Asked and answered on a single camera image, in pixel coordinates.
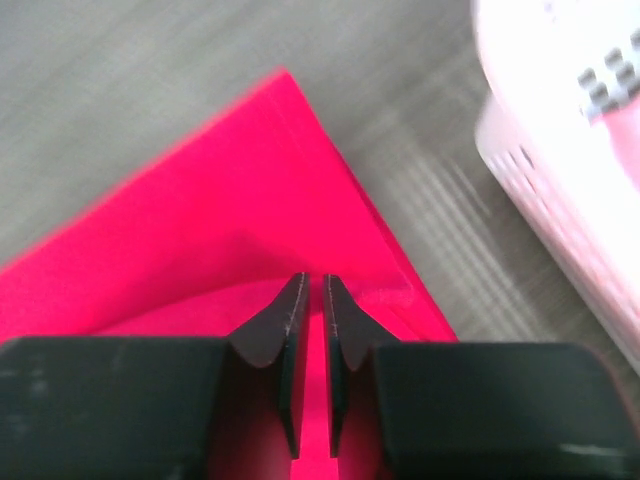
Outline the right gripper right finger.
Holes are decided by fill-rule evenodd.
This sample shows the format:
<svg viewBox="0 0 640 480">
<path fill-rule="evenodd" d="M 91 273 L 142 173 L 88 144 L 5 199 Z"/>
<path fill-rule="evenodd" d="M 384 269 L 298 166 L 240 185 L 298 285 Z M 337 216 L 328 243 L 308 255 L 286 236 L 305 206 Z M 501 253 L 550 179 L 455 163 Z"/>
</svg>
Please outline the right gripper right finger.
<svg viewBox="0 0 640 480">
<path fill-rule="evenodd" d="M 635 479 L 639 426 L 567 343 L 403 341 L 324 281 L 330 452 L 343 479 Z"/>
</svg>

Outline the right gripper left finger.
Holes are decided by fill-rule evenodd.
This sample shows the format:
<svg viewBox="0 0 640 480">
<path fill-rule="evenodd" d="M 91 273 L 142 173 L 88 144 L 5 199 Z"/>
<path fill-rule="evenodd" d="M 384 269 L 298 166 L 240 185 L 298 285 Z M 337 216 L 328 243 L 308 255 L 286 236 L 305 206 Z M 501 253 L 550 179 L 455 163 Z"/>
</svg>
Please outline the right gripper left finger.
<svg viewBox="0 0 640 480">
<path fill-rule="evenodd" d="M 310 280 L 225 336 L 26 336 L 1 349 L 5 479 L 286 479 Z"/>
</svg>

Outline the magenta t shirt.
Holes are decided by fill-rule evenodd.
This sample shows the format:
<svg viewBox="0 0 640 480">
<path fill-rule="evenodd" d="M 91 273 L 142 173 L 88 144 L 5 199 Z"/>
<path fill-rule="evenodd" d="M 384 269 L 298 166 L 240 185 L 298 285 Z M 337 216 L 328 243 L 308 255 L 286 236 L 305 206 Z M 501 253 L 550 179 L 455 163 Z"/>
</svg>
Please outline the magenta t shirt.
<svg viewBox="0 0 640 480">
<path fill-rule="evenodd" d="M 4 267 L 1 336 L 222 334 L 298 272 L 311 338 L 291 475 L 334 479 L 323 277 L 404 340 L 455 335 L 285 70 Z"/>
</svg>

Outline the white plastic laundry basket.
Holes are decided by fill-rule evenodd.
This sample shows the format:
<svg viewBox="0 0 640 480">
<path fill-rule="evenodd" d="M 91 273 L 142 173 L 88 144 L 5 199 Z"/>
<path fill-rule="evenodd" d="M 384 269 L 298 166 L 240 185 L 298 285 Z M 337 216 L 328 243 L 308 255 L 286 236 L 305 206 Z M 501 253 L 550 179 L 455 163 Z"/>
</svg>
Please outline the white plastic laundry basket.
<svg viewBox="0 0 640 480">
<path fill-rule="evenodd" d="M 639 5 L 475 1 L 477 150 L 632 366 L 639 363 Z"/>
</svg>

